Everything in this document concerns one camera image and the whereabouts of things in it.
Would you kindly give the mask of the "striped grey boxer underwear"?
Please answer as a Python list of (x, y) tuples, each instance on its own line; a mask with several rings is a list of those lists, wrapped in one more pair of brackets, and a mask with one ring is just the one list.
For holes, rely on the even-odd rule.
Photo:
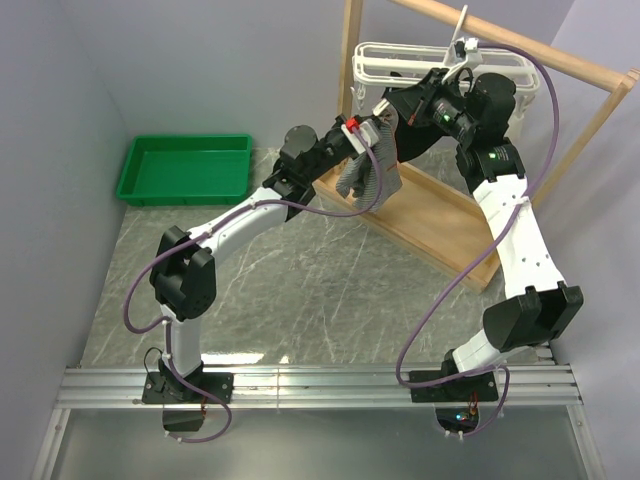
[(382, 111), (380, 119), (380, 140), (371, 147), (378, 171), (368, 152), (364, 151), (347, 161), (335, 185), (342, 198), (352, 198), (352, 205), (358, 211), (376, 212), (402, 187), (395, 141), (399, 117), (396, 110), (389, 107)]

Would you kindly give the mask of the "white clip hanger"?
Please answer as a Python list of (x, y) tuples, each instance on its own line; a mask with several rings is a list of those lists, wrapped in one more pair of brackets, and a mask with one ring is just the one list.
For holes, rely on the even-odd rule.
[[(452, 41), (462, 34), (462, 25), (467, 19), (468, 8), (463, 7), (457, 15)], [(425, 46), (384, 42), (361, 42), (354, 47), (351, 56), (354, 85), (351, 93), (355, 109), (364, 108), (367, 89), (404, 88), (421, 80), (434, 68), (444, 68), (443, 59), (449, 46)], [(531, 103), (541, 85), (536, 67), (526, 58), (500, 49), (480, 51), (483, 63), (473, 72), (474, 77), (483, 73), (499, 73), (516, 85), (516, 94), (531, 98)]]

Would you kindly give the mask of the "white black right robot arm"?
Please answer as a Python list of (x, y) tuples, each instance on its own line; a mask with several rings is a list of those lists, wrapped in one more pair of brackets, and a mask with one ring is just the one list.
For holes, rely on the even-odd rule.
[(483, 73), (463, 93), (459, 80), (434, 69), (417, 84), (388, 89), (384, 98), (399, 116), (402, 162), (442, 137), (456, 143), (456, 163), (493, 241), (464, 269), (471, 273), (491, 254), (503, 271), (505, 298), (486, 309), (482, 328), (443, 362), (442, 391), (460, 400), (476, 386), (474, 373), (498, 367), (513, 353), (558, 338), (584, 304), (547, 249), (530, 201), (520, 154), (507, 136), (516, 86), (498, 73)]

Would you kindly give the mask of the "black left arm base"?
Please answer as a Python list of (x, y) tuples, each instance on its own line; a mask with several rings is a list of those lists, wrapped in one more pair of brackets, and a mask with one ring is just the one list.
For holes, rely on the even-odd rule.
[[(205, 372), (193, 384), (229, 403), (234, 387), (234, 376), (229, 372)], [(142, 391), (143, 405), (161, 406), (162, 424), (170, 433), (197, 433), (205, 421), (205, 408), (212, 401), (185, 387), (180, 382), (172, 386), (159, 372), (147, 375)]]

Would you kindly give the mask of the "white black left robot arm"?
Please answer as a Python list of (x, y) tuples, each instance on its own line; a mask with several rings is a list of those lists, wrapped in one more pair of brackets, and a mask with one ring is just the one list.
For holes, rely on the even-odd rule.
[(160, 371), (176, 400), (192, 401), (202, 388), (201, 317), (217, 296), (217, 268), (260, 234), (310, 211), (313, 182), (365, 151), (347, 123), (337, 117), (323, 137), (307, 125), (291, 128), (272, 173), (246, 200), (189, 231), (172, 227), (163, 234), (150, 284), (165, 325)]

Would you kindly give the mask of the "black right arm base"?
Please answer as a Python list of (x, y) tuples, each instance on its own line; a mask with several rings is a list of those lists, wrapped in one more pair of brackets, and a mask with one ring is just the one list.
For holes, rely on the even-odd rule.
[[(413, 388), (413, 403), (439, 404), (435, 409), (438, 425), (449, 435), (459, 438), (481, 431), (498, 416), (506, 400), (498, 395), (497, 379), (493, 372), (465, 376), (430, 387)], [(497, 402), (498, 407), (489, 420), (481, 424), (479, 404)]]

